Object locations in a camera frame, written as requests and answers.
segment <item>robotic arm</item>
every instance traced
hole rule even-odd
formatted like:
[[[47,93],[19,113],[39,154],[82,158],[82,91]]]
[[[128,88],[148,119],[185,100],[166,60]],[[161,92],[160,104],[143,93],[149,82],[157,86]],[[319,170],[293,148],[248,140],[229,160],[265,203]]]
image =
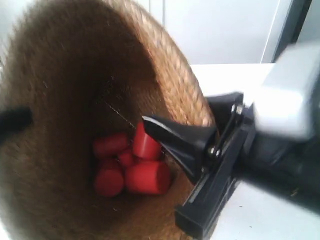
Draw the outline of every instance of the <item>robotic arm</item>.
[[[207,99],[214,127],[143,117],[145,131],[195,185],[175,208],[179,228],[196,239],[208,238],[240,180],[320,213],[319,76],[320,44],[292,45],[253,105],[244,106],[239,92]]]

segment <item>woven basket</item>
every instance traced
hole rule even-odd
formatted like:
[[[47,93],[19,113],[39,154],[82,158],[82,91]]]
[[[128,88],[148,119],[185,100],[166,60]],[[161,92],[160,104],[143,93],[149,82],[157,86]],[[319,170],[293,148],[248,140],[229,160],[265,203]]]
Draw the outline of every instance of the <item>woven basket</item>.
[[[15,29],[0,108],[30,106],[34,125],[0,148],[0,216],[15,240],[182,240],[174,206],[191,184],[167,158],[165,196],[92,187],[91,144],[134,132],[141,115],[208,126],[210,108],[164,29],[128,0],[44,0]]]

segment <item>white table surface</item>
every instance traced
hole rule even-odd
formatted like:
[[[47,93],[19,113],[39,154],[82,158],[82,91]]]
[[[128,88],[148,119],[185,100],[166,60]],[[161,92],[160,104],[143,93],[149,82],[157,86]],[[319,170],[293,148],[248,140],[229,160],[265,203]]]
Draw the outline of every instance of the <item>white table surface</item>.
[[[272,66],[216,64],[191,67],[205,96],[240,91],[244,93],[244,103],[250,105],[255,89]],[[211,240],[320,240],[320,216],[241,182],[223,209]]]

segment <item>white cabinet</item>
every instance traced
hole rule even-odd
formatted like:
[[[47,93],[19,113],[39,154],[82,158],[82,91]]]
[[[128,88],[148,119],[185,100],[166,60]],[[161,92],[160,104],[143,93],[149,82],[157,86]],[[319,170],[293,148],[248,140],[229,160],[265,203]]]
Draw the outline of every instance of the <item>white cabinet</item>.
[[[293,0],[136,0],[191,64],[268,63]]]

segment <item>red rubber stopper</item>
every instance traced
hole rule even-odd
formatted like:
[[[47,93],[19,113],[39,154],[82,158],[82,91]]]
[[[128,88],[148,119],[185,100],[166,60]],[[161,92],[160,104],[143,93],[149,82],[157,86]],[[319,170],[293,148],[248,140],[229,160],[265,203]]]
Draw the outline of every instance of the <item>red rubber stopper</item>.
[[[158,160],[161,153],[161,145],[146,134],[144,124],[138,123],[132,146],[133,154],[144,160]]]
[[[115,159],[104,161],[94,180],[96,193],[105,197],[114,197],[121,193],[124,186],[125,180],[118,161]]]
[[[124,150],[122,153],[118,154],[118,160],[124,168],[128,168],[135,165],[135,159],[132,154],[131,148],[128,148]]]
[[[165,162],[143,161],[125,171],[125,185],[131,193],[165,194],[170,183],[171,173]]]
[[[128,135],[120,132],[111,136],[101,137],[93,142],[93,153],[96,158],[103,159],[117,155],[129,145]]]

